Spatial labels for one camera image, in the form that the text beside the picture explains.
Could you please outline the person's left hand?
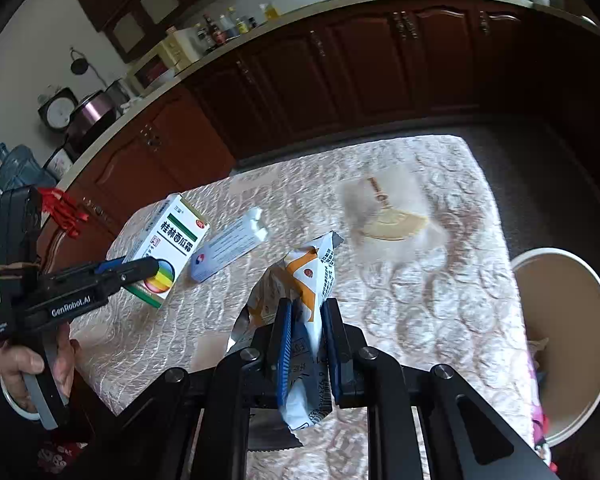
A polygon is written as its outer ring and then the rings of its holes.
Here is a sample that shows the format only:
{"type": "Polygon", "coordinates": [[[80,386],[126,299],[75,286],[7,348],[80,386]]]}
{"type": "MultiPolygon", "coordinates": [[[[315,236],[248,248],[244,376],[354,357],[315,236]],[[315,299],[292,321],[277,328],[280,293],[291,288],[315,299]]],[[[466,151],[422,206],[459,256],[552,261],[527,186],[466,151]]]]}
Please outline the person's left hand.
{"type": "MultiPolygon", "coordinates": [[[[70,325],[62,324],[57,332],[57,356],[53,376],[57,387],[67,398],[73,386],[76,361],[80,355],[79,341],[70,337],[70,325]]],[[[23,380],[24,374],[37,375],[45,370],[42,356],[23,346],[3,344],[0,348],[0,377],[3,393],[9,405],[20,415],[34,414],[36,408],[23,380]]]]}

